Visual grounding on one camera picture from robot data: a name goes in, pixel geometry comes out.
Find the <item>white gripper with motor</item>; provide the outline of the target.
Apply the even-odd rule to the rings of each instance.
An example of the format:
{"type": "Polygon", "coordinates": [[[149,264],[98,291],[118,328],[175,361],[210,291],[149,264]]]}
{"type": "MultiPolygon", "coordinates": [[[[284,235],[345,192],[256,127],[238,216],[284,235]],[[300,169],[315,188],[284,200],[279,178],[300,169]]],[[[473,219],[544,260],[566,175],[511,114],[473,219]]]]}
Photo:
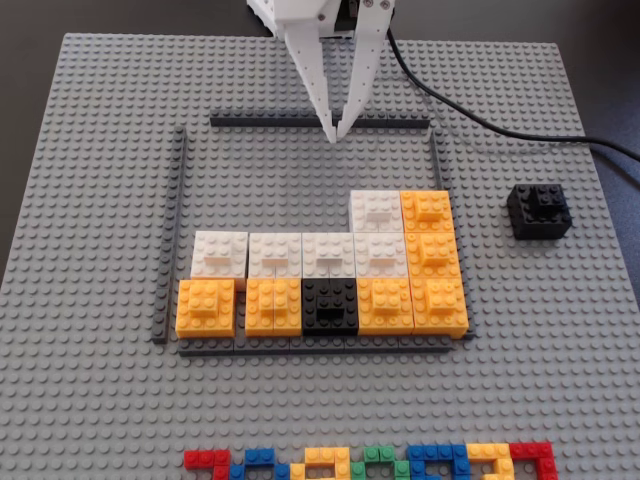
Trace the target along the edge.
{"type": "Polygon", "coordinates": [[[395,1],[248,0],[247,5],[274,36],[284,34],[286,46],[329,142],[335,143],[337,138],[345,137],[370,99],[395,1]],[[321,38],[333,37],[354,29],[349,93],[336,131],[329,107],[319,35],[321,38]]]}

